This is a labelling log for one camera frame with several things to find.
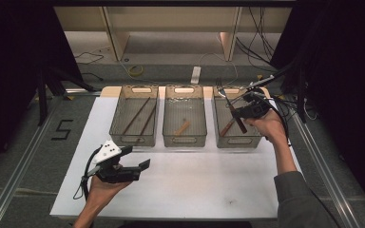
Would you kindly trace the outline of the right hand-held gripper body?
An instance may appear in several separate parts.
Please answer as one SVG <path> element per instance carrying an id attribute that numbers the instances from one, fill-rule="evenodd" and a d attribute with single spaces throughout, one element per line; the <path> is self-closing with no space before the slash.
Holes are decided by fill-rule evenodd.
<path id="1" fill-rule="evenodd" d="M 250 85 L 246 86 L 244 88 L 244 93 L 240 95 L 240 98 L 245 93 L 253 92 L 257 98 L 257 100 L 253 103 L 247 103 L 245 102 L 245 105 L 242 108 L 245 111 L 245 117 L 243 119 L 248 118 L 260 118 L 264 116 L 269 109 L 271 108 L 271 104 L 269 103 L 268 99 L 269 96 L 265 93 L 265 91 L 260 87 L 261 84 L 272 81 L 274 79 L 274 76 L 271 75 L 270 77 L 260 80 L 256 83 L 251 82 Z"/>

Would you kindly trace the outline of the clear spoon with wooden handle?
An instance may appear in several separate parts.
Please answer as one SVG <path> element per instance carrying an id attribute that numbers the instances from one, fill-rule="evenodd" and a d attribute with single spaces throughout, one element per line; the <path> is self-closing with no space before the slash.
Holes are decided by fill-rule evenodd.
<path id="1" fill-rule="evenodd" d="M 187 129 L 189 125 L 190 122 L 184 119 L 182 125 L 174 132 L 174 136 L 181 136 L 181 134 Z"/>

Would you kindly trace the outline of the transparent grey plastic bin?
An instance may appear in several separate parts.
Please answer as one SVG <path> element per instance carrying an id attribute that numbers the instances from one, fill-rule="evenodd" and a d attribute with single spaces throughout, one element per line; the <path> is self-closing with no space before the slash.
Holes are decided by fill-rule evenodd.
<path id="1" fill-rule="evenodd" d="M 226 135 L 221 137 L 220 132 L 233 117 L 229 108 L 226 106 L 225 99 L 218 93 L 216 87 L 214 87 L 213 91 L 212 105 L 218 148 L 256 148 L 259 145 L 261 135 L 254 126 L 247 124 L 245 125 L 247 129 L 245 134 L 241 132 L 237 122 L 234 122 Z"/>
<path id="2" fill-rule="evenodd" d="M 186 119 L 190 125 L 174 132 Z M 163 142 L 166 147 L 204 147 L 207 136 L 203 88 L 200 85 L 167 85 L 163 114 Z"/>
<path id="3" fill-rule="evenodd" d="M 109 129 L 119 146 L 155 145 L 159 88 L 156 85 L 123 85 Z"/>

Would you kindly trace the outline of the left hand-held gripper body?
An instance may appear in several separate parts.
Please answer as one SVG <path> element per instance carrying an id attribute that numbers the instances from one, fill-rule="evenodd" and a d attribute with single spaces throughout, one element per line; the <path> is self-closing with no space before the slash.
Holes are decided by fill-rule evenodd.
<path id="1" fill-rule="evenodd" d="M 114 141 L 105 141 L 88 159 L 86 176 L 97 176 L 101 181 L 108 183 L 137 181 L 142 170 L 139 165 L 121 166 L 121 149 Z"/>

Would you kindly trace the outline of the dark brown chopstick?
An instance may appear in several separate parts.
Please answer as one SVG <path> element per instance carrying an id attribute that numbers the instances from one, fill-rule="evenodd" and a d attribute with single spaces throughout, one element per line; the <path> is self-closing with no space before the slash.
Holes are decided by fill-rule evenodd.
<path id="1" fill-rule="evenodd" d="M 137 117 L 139 116 L 139 114 L 142 112 L 142 110 L 144 109 L 144 107 L 146 106 L 146 104 L 150 101 L 150 97 L 148 97 L 143 105 L 138 109 L 138 111 L 136 112 L 136 114 L 133 116 L 133 118 L 131 119 L 131 121 L 128 123 L 128 125 L 125 127 L 124 131 L 123 131 L 123 135 L 127 132 L 127 130 L 129 129 L 130 126 L 133 125 L 133 123 L 135 122 L 135 120 L 137 119 Z"/>
<path id="2" fill-rule="evenodd" d="M 157 106 L 154 106 L 154 107 L 152 108 L 152 110 L 151 110 L 151 112 L 150 112 L 150 114 L 149 114 L 148 118 L 146 119 L 146 121 L 145 121 L 145 123 L 144 123 L 143 129 L 141 130 L 140 135 L 139 135 L 138 139 L 137 139 L 137 140 L 136 140 L 136 142 L 135 142 L 135 144 L 138 144 L 138 143 L 141 141 L 142 136 L 144 135 L 144 132 L 145 132 L 145 130 L 146 130 L 146 128 L 147 128 L 147 126 L 148 126 L 148 123 L 150 122 L 150 119 L 151 119 L 152 115 L 154 114 L 154 112 L 155 112 L 155 110 L 156 110 L 156 107 L 157 107 Z"/>

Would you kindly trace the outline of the person's right hand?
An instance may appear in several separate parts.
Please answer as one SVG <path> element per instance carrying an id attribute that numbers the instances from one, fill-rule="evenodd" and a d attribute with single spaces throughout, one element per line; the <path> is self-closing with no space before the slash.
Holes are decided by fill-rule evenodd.
<path id="1" fill-rule="evenodd" d="M 287 142 L 283 123 L 279 115 L 272 109 L 260 118 L 248 118 L 244 122 L 254 126 L 271 143 Z"/>

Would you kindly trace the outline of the beige wooden shelf unit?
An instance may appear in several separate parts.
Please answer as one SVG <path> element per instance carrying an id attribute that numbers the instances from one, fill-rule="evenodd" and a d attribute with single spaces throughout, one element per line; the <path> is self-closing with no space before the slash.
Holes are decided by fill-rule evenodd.
<path id="1" fill-rule="evenodd" d="M 240 32 L 254 32 L 257 19 L 267 33 L 284 31 L 291 10 L 267 7 L 56 7 L 65 31 L 104 31 L 119 61 L 133 31 L 219 32 L 230 61 Z"/>

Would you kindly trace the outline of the aluminium floor rail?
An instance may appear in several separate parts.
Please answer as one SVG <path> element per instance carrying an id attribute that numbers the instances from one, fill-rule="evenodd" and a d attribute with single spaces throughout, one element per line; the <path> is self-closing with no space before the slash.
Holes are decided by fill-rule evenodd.
<path id="1" fill-rule="evenodd" d="M 0 221 L 5 215 L 22 178 L 25 176 L 31 161 L 47 132 L 52 116 L 61 102 L 62 97 L 54 97 L 48 104 L 47 116 L 36 126 L 32 138 L 30 139 L 27 148 L 24 150 L 22 157 L 19 162 L 16 163 L 14 170 L 10 173 L 10 177 L 5 186 L 0 190 Z"/>
<path id="2" fill-rule="evenodd" d="M 306 123 L 303 123 L 297 113 L 292 114 L 292 119 L 299 131 L 301 138 L 304 140 L 307 149 L 313 159 L 321 179 L 332 199 L 333 204 L 343 222 L 344 228 L 361 228 L 355 217 L 351 204 L 346 200 L 342 189 L 334 177 L 327 161 L 324 160 L 319 147 L 311 134 Z"/>

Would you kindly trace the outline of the yellow tape roll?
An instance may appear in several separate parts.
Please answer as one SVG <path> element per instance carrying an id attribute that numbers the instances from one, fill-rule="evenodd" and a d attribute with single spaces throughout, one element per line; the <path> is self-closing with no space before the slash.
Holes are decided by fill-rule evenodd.
<path id="1" fill-rule="evenodd" d="M 128 74 L 131 76 L 131 77 L 137 77 L 137 76 L 140 76 L 142 75 L 144 72 L 144 68 L 142 66 L 131 66 L 129 69 L 128 69 Z"/>

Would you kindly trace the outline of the person's left hand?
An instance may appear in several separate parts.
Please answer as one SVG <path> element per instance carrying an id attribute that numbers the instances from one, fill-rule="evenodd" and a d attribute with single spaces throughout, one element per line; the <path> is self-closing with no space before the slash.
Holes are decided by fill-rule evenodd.
<path id="1" fill-rule="evenodd" d="M 108 183 L 101 181 L 97 176 L 91 180 L 86 205 L 92 208 L 104 208 L 123 189 L 127 188 L 129 182 Z"/>

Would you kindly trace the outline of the white power strip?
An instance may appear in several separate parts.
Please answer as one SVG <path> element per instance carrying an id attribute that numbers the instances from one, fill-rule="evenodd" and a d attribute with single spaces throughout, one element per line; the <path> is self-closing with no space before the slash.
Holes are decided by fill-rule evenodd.
<path id="1" fill-rule="evenodd" d="M 197 85 L 199 83 L 200 75 L 201 75 L 201 68 L 199 66 L 194 66 L 191 76 L 192 85 Z"/>

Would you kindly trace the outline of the white foam board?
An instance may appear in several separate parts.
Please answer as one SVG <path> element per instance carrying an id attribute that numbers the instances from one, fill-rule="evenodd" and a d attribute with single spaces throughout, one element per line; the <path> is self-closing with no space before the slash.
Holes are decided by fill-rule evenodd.
<path id="1" fill-rule="evenodd" d="M 205 101 L 204 147 L 136 148 L 121 158 L 124 166 L 151 160 L 140 179 L 122 190 L 100 213 L 102 218 L 157 220 L 275 219 L 278 200 L 273 146 L 261 140 L 255 149 L 216 146 L 212 102 Z"/>

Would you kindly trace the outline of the black metal stand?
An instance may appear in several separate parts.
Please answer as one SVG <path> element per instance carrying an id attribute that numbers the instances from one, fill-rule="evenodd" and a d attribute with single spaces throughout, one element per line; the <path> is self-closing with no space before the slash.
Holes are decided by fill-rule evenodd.
<path id="1" fill-rule="evenodd" d="M 66 89 L 62 84 L 63 81 L 70 81 L 88 92 L 97 91 L 97 88 L 94 88 L 92 85 L 88 85 L 82 78 L 72 76 L 59 67 L 42 67 L 37 73 L 37 91 L 40 110 L 39 125 L 42 125 L 48 117 L 48 98 L 46 87 L 49 88 L 54 96 L 64 96 L 66 94 Z"/>
<path id="2" fill-rule="evenodd" d="M 306 123 L 305 118 L 305 110 L 304 110 L 304 98 L 305 98 L 305 90 L 306 90 L 306 82 L 304 77 L 304 70 L 302 64 L 297 61 L 292 61 L 287 66 L 279 69 L 277 72 L 272 74 L 274 79 L 272 81 L 261 84 L 260 86 L 266 86 L 275 80 L 283 78 L 283 81 L 280 85 L 280 90 L 283 93 L 296 93 L 297 94 L 297 114 L 302 120 L 302 122 Z"/>

